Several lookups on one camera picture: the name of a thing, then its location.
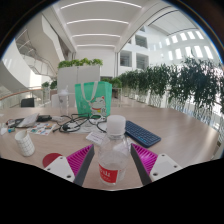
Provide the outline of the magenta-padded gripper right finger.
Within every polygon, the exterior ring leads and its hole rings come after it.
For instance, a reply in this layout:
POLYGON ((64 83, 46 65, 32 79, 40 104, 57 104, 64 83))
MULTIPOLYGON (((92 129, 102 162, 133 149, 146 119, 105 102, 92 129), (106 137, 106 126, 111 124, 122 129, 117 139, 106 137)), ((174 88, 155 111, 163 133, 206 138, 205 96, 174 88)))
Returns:
POLYGON ((143 185, 152 183, 182 169, 167 154, 157 155, 134 143, 131 144, 131 155, 143 185))

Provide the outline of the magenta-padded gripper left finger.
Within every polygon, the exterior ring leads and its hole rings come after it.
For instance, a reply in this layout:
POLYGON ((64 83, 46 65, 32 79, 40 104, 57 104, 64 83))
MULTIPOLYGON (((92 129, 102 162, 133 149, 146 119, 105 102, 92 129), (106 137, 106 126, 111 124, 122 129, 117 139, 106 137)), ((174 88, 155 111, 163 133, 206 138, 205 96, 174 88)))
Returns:
POLYGON ((91 144, 67 157, 58 156, 44 170, 82 186, 93 156, 94 145, 91 144))

